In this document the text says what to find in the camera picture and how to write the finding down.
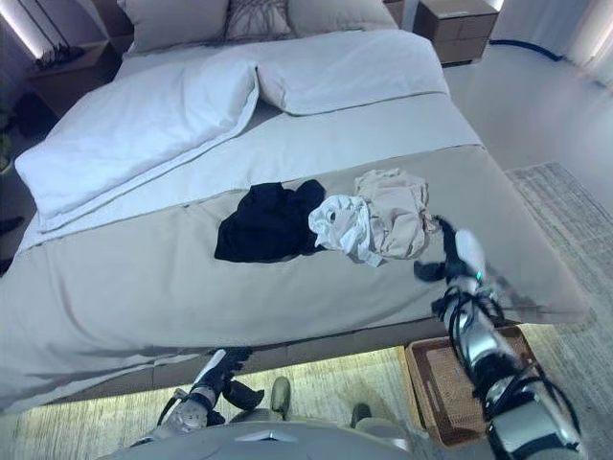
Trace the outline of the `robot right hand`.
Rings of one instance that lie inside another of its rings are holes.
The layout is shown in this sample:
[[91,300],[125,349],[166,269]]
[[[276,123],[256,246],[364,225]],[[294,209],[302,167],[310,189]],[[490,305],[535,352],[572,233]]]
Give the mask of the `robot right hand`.
[[434,216],[443,233],[442,262],[415,261],[415,276],[425,283],[445,280],[451,287],[475,294],[486,278],[486,258],[482,245],[467,229],[456,229],[442,216]]

